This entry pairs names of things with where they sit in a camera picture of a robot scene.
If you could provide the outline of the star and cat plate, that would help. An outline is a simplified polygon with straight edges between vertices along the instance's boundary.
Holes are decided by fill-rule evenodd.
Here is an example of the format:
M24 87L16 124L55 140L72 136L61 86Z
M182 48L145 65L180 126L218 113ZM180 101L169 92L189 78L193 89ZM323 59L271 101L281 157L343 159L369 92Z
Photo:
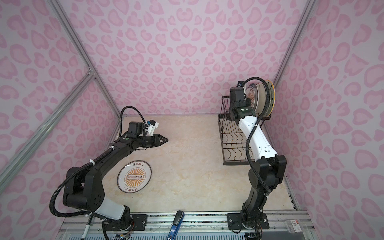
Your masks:
M271 115L273 108L274 108L274 105L275 105L276 92L275 92L274 84L269 80L266 80L266 82L267 82L267 85L268 85L269 91L270 91L270 103L269 103L269 108L267 111L267 116L269 117Z

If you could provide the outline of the large orange sunburst plate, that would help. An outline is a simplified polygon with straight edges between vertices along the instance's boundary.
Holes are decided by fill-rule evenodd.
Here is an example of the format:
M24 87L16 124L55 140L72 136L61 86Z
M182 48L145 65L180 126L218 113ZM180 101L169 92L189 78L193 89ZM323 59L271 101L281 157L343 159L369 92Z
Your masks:
M137 193L148 185L152 168L145 161L133 161L124 166L117 178L118 188L127 194Z

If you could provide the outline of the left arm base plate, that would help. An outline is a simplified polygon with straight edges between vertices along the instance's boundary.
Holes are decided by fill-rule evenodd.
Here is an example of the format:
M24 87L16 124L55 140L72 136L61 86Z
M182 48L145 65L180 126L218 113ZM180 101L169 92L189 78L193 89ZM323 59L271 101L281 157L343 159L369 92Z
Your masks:
M115 220L108 221L105 226L107 232L131 232L131 231L144 231L146 228L148 215L146 214L133 214L131 215L132 220L126 226L118 224Z

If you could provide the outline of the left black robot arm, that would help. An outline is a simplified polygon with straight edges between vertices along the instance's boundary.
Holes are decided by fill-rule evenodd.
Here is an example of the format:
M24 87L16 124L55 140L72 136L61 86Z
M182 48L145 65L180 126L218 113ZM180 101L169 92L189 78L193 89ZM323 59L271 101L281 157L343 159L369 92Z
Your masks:
M104 153L79 168L70 168L66 179L50 199L50 212L59 218L90 215L119 230L131 230L133 219L130 208L109 200L102 180L120 160L138 149L155 148L167 143L167 138L155 133L158 126L154 120L131 122L128 131Z

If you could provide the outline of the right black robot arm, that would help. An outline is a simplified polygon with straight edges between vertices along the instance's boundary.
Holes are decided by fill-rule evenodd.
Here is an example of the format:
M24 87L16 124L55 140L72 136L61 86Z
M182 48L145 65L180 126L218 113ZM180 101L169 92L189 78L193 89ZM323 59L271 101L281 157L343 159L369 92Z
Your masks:
M241 210L243 225L258 230L267 219L263 217L264 206L271 192L282 183L287 160L273 149L259 126L259 119L246 100L242 87L230 88L231 120L247 138L245 152L250 165L251 191Z

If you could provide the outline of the small orange sunburst plate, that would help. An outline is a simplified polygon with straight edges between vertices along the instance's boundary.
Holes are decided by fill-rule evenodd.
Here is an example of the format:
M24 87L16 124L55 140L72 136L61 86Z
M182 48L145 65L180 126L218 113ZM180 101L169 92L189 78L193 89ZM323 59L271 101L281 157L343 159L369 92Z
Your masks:
M258 98L259 98L259 91L257 88L257 85L252 83L246 88L246 95L247 98L251 100L251 107L254 111L256 111L256 108L258 106Z

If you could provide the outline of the cream floral branch plate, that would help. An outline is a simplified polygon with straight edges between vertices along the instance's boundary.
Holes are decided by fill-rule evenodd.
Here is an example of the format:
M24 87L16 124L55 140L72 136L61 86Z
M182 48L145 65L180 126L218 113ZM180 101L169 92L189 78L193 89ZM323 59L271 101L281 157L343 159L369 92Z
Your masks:
M258 89L258 104L256 107L256 113L260 117L262 115L262 112L266 104L267 94L266 94L266 89L263 83L257 84L257 89Z

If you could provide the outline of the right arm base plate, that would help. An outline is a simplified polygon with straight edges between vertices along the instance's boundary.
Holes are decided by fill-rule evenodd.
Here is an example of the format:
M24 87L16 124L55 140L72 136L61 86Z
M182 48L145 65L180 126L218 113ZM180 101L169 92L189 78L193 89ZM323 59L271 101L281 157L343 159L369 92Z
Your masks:
M240 230L254 230L256 226L256 219L248 218L247 220L241 213L229 213L227 214L227 223L229 230L240 231ZM265 213L261 213L258 220L259 230L269 230L270 225Z

